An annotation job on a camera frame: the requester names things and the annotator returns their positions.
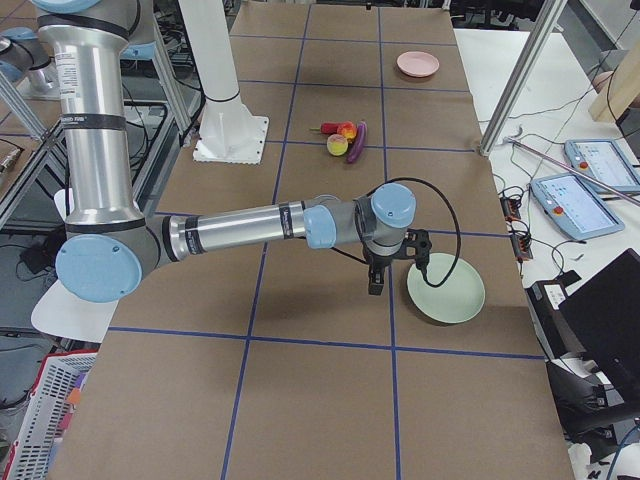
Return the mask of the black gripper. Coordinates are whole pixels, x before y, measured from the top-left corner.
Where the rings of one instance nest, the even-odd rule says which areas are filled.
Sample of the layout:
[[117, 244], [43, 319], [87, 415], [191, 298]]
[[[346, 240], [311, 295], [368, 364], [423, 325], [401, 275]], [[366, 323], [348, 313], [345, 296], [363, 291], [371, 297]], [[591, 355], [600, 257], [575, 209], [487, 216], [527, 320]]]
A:
[[381, 295], [384, 289], [384, 273], [393, 263], [394, 256], [400, 250], [400, 244], [382, 245], [377, 242], [363, 244], [364, 259], [369, 266], [368, 294]]

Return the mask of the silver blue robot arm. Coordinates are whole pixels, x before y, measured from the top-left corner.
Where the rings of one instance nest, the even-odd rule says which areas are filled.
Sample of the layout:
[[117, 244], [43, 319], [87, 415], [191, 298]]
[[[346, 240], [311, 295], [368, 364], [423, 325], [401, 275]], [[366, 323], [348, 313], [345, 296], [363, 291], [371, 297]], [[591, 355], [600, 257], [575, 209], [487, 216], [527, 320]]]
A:
[[150, 40], [148, 1], [39, 1], [40, 34], [59, 77], [74, 206], [56, 273], [76, 297], [109, 303], [132, 293], [155, 269], [192, 255], [302, 238], [312, 249], [360, 243], [371, 294], [385, 268], [405, 256], [416, 198], [388, 183], [355, 200], [330, 196], [225, 212], [212, 217], [146, 217], [135, 205], [120, 58]]

